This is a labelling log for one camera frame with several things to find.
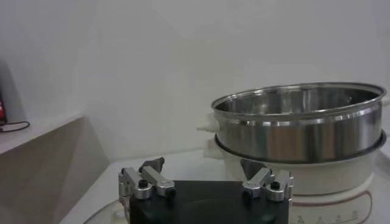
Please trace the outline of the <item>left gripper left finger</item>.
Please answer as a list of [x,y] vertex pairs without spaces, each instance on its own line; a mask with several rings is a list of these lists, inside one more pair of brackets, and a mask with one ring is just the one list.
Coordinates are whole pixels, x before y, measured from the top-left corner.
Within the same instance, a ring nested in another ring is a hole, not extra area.
[[164,157],[145,161],[138,168],[125,167],[119,171],[118,185],[121,197],[135,197],[147,200],[152,197],[153,190],[158,196],[171,200],[176,196],[175,182],[166,179],[162,174]]

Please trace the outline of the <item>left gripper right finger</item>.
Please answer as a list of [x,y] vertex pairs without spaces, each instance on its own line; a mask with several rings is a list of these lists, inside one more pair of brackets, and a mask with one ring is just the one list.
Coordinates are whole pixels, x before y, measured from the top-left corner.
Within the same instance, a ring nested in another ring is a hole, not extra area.
[[246,159],[241,159],[240,165],[246,177],[242,183],[246,200],[260,198],[263,194],[269,201],[292,200],[293,176],[290,171],[274,173],[265,165]]

